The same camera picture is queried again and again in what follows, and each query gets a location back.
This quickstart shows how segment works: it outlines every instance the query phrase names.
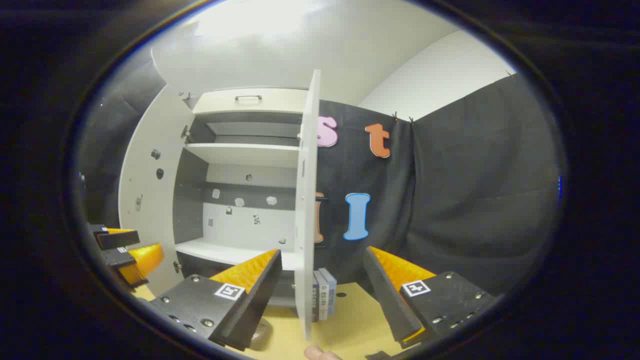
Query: book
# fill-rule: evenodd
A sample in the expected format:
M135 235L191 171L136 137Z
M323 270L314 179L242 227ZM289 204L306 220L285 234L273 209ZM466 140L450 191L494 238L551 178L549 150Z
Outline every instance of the book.
M329 283L324 275L318 271L314 271L318 280L318 320L326 320L329 313Z
M333 275L329 272L329 270L325 268L321 268L318 271L322 273L326 281L329 283L329 311L327 316L333 315L333 310L335 309L335 293L336 287L338 286L338 282L335 280Z
M311 293L311 308L312 308L311 322L316 322L318 321L319 309L318 309L318 280L316 279L315 272L313 273L313 278L314 278L313 291Z

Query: open cabinet door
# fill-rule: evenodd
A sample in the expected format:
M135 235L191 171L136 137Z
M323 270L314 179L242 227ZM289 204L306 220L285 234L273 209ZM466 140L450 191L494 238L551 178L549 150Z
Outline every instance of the open cabinet door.
M314 236L316 234L316 164L317 118L320 103L320 70L314 70L307 92L300 127L298 178L296 180L296 309L305 335L311 340L311 291L314 269Z
M169 85L151 102L131 136L120 172L118 215L120 227L138 231L140 243L131 248L160 243L162 263L148 276L148 287L163 293L184 280L174 268L173 189L185 126L193 112Z

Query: wooden table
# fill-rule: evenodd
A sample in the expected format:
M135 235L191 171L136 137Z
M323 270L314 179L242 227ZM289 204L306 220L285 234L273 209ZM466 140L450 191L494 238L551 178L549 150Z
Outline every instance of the wooden table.
M257 360L304 359L307 346L317 344L331 350L344 360L364 359L365 355L384 351L395 355L402 351L391 335L380 304L357 283L340 284L335 311L328 320L312 324L312 341L305 341L300 320L293 309L268 306L264 318L273 326L267 345L261 351L247 348L244 352L227 347ZM133 295L147 300L154 298L143 285Z

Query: cabinet shelf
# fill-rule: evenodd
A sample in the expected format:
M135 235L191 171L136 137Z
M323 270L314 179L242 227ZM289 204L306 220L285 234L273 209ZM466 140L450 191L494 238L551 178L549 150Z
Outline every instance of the cabinet shelf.
M204 238L177 244L175 250L183 254L195 256L196 258L230 265L240 264L268 251L216 245L208 242ZM281 254L282 270L295 270L296 265L298 265L295 253L282 251Z
M296 168L298 147L248 143L191 143L189 152L210 164Z

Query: ceiling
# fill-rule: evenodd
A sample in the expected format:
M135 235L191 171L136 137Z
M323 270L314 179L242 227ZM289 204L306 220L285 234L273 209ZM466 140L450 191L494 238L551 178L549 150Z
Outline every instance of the ceiling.
M456 30L398 0L228 0L151 46L158 71L179 91L306 88L313 69L321 69L321 99L358 105L407 60Z

